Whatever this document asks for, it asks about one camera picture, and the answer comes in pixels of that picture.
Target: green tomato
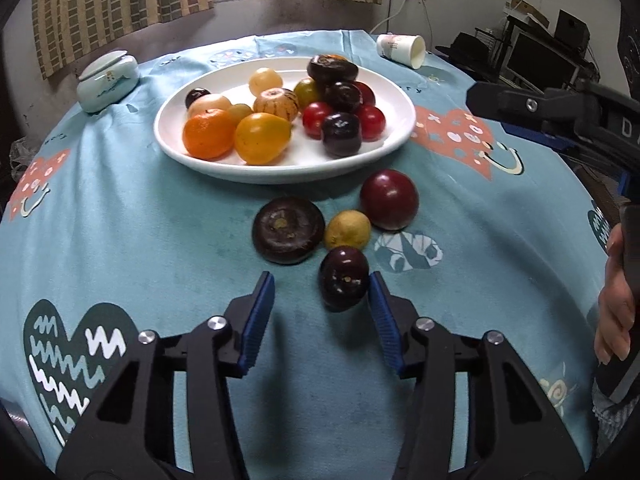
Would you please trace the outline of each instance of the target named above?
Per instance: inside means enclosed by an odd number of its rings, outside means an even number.
[[[300,110],[304,110],[311,103],[317,103],[322,100],[322,93],[320,92],[318,85],[310,77],[305,77],[300,81],[293,91],[298,98]]]

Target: speaker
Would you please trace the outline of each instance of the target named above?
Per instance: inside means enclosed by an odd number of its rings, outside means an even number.
[[[571,50],[584,54],[589,45],[591,33],[586,23],[561,10],[554,37]]]

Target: jar lid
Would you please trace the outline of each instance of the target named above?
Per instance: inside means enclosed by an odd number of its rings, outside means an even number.
[[[85,79],[89,79],[91,76],[96,75],[98,72],[101,72],[105,68],[110,67],[113,64],[116,64],[123,57],[127,55],[126,50],[114,50],[112,52],[106,53],[104,56],[100,56],[94,62],[92,62],[84,71],[80,74],[80,81],[84,81]]]

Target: light blue ceramic box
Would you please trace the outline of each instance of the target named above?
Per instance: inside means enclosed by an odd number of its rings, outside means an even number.
[[[140,71],[126,50],[115,50],[92,62],[80,75],[78,102],[87,113],[103,110],[120,101],[138,84]]]

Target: metal screw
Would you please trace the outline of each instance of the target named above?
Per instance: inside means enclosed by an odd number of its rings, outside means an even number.
[[[492,345],[499,345],[504,342],[504,336],[497,330],[491,330],[491,332],[486,335],[486,340]]]
[[[143,345],[148,345],[156,340],[156,333],[153,330],[144,330],[138,334],[138,341]]]
[[[212,330],[222,330],[226,326],[226,319],[222,316],[210,317],[207,326]]]
[[[534,114],[538,111],[538,101],[535,99],[527,99],[527,110]]]
[[[432,330],[435,326],[435,321],[429,317],[419,317],[415,322],[415,327],[425,332]]]

